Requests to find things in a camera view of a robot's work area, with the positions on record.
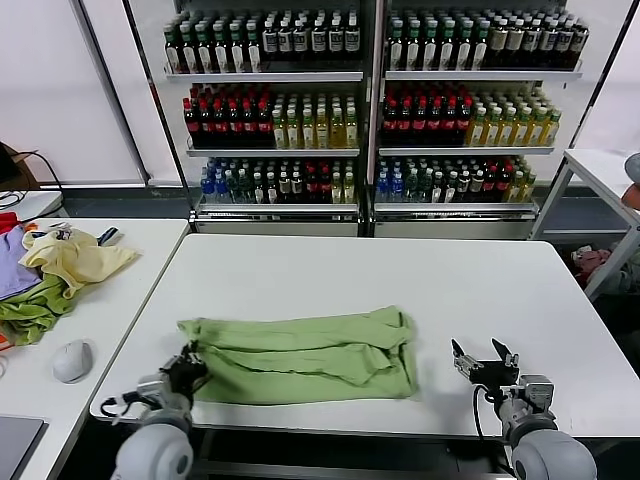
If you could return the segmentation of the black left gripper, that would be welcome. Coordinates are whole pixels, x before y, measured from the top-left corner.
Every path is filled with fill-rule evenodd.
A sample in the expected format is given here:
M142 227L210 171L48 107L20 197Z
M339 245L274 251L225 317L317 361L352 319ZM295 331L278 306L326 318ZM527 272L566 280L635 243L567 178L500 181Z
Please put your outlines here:
M200 375L207 375L205 362L195 352L195 342L188 342L181 350L181 356L174 356L160 371L169 378L171 391L182 395L192 395Z

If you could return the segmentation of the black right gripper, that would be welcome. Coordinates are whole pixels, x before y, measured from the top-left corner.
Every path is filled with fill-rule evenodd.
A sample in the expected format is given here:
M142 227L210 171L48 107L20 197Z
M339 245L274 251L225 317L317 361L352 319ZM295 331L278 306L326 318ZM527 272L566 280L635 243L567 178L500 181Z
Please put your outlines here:
M496 338L492 345L503 363L482 363L467 355L460 344L451 340L453 362L456 370L474 385L482 385L492 400L503 398L502 388L518 381L518 355Z

